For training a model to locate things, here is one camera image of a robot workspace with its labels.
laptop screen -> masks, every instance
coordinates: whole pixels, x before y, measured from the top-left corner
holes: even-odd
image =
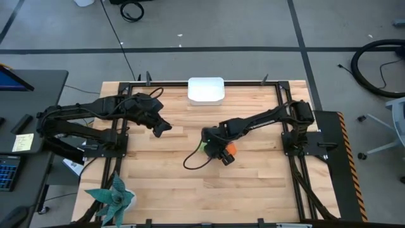
[[[13,91],[25,91],[27,90],[24,85],[12,79],[4,72],[0,71],[0,90],[13,90]]]

butcher block tabletop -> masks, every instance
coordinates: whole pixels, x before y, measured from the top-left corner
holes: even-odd
[[[289,81],[292,99],[311,102],[304,80]],[[119,82],[104,82],[101,97],[117,94]],[[136,87],[136,92],[150,93],[156,87]],[[191,106],[187,87],[165,87],[159,100],[164,104],[160,115],[173,126],[160,138],[151,130],[128,122],[130,129],[127,155],[120,177],[137,197],[127,211],[124,224],[199,224],[298,222],[299,216],[292,184],[289,160],[284,155],[282,124],[275,123],[252,130],[234,141],[235,161],[224,166],[213,160],[199,170],[183,168],[184,158],[195,150],[203,127],[212,127],[230,118],[246,118],[278,105],[274,86],[228,86],[221,106]],[[94,128],[111,127],[111,121],[95,119]],[[316,131],[314,123],[309,131]],[[207,161],[199,151],[187,162],[197,167]],[[105,158],[98,158],[84,171],[72,220],[79,219],[94,199],[84,192],[100,188]],[[328,167],[307,156],[309,178],[315,194],[336,217],[339,217]],[[309,218],[307,197],[302,200]]]

succulent plant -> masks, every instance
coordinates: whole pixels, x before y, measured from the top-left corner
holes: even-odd
[[[131,204],[134,194],[125,190],[125,184],[118,174],[114,173],[113,187],[109,189],[85,190],[98,202],[105,203],[106,206],[96,213],[97,216],[106,216],[103,225],[115,217],[115,225],[120,228],[124,217],[124,210]]]

black hose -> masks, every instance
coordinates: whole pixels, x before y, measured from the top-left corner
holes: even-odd
[[[357,83],[361,86],[363,86],[365,89],[368,91],[372,92],[373,94],[376,94],[378,96],[383,96],[386,98],[402,98],[405,97],[405,92],[388,92],[388,91],[383,91],[375,86],[373,86],[371,83],[369,83],[361,74],[359,71],[358,63],[359,63],[359,58],[360,56],[377,46],[382,46],[382,45],[399,45],[399,46],[405,46],[405,40],[403,39],[385,39],[381,41],[374,41],[371,42],[362,48],[360,48],[359,51],[357,51],[351,61],[351,68],[352,68],[352,74],[354,79],[356,79]]]
[[[134,4],[140,9],[140,16],[138,16],[137,18],[133,18],[129,15],[129,13],[124,11],[124,8],[129,4]],[[140,19],[142,19],[142,17],[144,17],[145,10],[142,7],[142,5],[140,3],[138,3],[138,1],[129,0],[129,1],[122,3],[122,5],[120,7],[120,13],[121,13],[122,18],[124,20],[126,20],[127,22],[137,22]]]

sticky note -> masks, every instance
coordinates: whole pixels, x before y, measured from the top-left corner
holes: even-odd
[[[13,152],[30,150],[33,139],[34,134],[17,135],[13,146]]]

